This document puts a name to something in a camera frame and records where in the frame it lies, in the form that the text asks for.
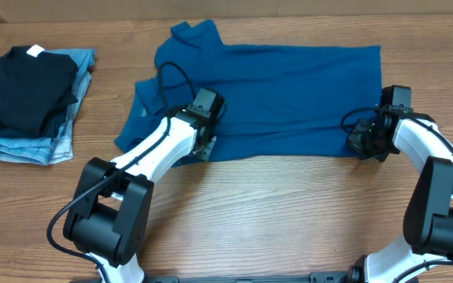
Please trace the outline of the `blue polo shirt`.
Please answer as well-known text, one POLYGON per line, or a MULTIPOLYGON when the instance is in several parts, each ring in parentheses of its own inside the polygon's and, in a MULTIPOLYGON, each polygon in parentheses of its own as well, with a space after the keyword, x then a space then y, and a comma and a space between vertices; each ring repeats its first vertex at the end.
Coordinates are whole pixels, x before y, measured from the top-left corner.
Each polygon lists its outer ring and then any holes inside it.
POLYGON ((381 94, 379 46, 226 45, 216 25, 175 25, 154 62, 163 75, 139 81, 116 145, 133 149, 167 109, 203 87, 226 101, 213 161, 259 155, 350 157, 341 119, 381 94))

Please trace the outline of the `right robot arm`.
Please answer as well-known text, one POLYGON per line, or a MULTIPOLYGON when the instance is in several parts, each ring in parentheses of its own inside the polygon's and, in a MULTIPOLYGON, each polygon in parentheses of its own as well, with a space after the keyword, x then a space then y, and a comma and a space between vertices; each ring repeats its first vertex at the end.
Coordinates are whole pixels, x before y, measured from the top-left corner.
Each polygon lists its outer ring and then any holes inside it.
POLYGON ((411 106, 411 88, 381 92, 375 116, 341 124, 361 160, 404 153, 419 178, 403 217, 403 233, 379 252, 358 259, 343 282, 416 282, 434 266, 453 266, 453 145, 434 119, 411 106))

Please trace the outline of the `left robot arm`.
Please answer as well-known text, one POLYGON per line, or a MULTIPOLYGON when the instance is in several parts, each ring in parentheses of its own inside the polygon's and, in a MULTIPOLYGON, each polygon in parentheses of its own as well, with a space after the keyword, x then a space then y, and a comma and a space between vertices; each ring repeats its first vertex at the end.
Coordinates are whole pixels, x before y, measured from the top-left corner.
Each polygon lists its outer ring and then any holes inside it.
POLYGON ((93 158, 84 167, 63 234, 94 261, 99 282, 145 281, 136 253, 153 188, 183 157, 209 159, 216 140, 212 129, 223 103, 219 92, 203 88, 130 152, 110 162, 93 158))

